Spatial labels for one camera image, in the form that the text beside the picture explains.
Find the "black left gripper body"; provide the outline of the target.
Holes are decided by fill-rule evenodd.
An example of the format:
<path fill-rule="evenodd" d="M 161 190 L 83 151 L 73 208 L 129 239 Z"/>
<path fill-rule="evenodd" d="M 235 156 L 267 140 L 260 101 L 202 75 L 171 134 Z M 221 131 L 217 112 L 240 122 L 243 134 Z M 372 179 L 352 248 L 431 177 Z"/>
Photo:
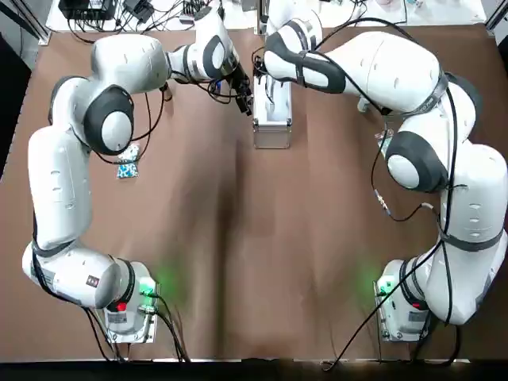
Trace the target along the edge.
<path fill-rule="evenodd" d="M 250 97 L 252 95 L 250 78 L 241 63 L 225 76 L 225 80 L 237 96 Z"/>

